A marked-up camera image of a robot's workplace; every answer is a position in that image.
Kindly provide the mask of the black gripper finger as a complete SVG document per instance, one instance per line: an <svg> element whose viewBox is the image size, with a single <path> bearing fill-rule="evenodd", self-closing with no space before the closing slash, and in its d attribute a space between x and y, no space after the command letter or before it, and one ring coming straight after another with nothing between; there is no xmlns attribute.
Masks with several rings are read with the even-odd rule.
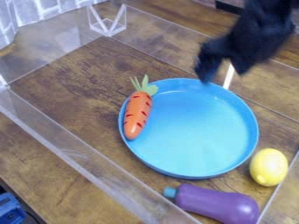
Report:
<svg viewBox="0 0 299 224"><path fill-rule="evenodd" d="M216 76L221 57L200 53L194 58L194 73L202 83L208 83Z"/></svg>

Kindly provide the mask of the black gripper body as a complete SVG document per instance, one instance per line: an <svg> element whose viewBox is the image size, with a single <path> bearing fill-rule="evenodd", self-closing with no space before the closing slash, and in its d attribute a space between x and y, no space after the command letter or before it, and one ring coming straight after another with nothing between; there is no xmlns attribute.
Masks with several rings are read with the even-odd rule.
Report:
<svg viewBox="0 0 299 224"><path fill-rule="evenodd" d="M200 53L229 59L237 74L266 61L289 39L296 0L246 0L230 30L200 46Z"/></svg>

